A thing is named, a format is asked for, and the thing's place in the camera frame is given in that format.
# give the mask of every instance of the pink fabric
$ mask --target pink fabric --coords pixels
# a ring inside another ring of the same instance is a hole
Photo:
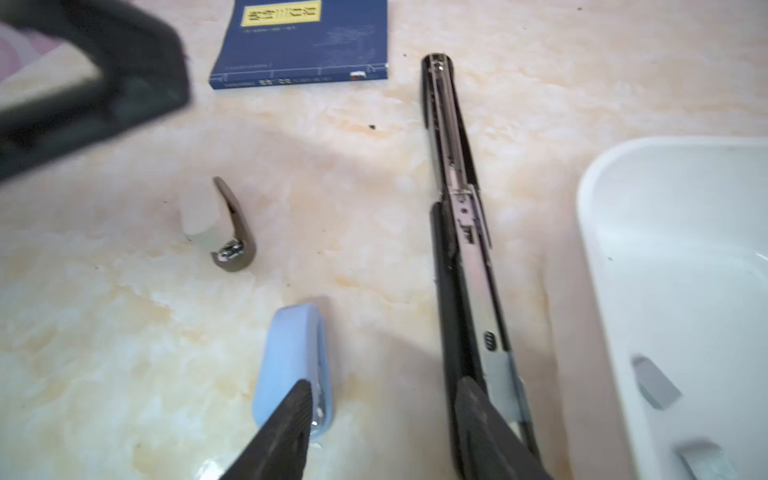
[[[0,24],[0,81],[31,64],[61,42],[36,31],[21,32]]]

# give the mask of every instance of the metal clip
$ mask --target metal clip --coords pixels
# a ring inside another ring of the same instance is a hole
[[[237,272],[248,266],[256,256],[256,241],[248,228],[240,202],[229,185],[221,177],[214,177],[214,185],[227,202],[230,218],[235,229],[234,238],[217,252],[211,252],[214,263],[227,272]]]

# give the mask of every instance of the yellow title label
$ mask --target yellow title label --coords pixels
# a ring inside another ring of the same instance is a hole
[[[282,25],[286,23],[319,22],[321,0],[308,2],[273,3],[246,7],[241,27]]]

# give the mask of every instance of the open stapler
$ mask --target open stapler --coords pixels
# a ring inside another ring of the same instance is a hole
[[[491,237],[444,54],[422,60],[422,106],[439,200],[432,206],[452,454],[466,480],[544,479],[491,268]]]

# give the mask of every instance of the table surface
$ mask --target table surface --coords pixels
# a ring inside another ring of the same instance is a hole
[[[3,478],[216,478],[257,429],[273,312],[307,300],[329,324],[336,418],[305,478],[452,478],[419,103],[432,51],[455,62],[545,465],[570,478],[541,270],[578,178],[631,138],[768,134],[764,0],[392,0],[389,80],[235,91],[207,84],[229,2],[137,3],[184,40],[192,105],[0,185]],[[60,47],[0,103],[78,65]],[[180,187],[214,175],[257,237],[247,271],[182,234]]]

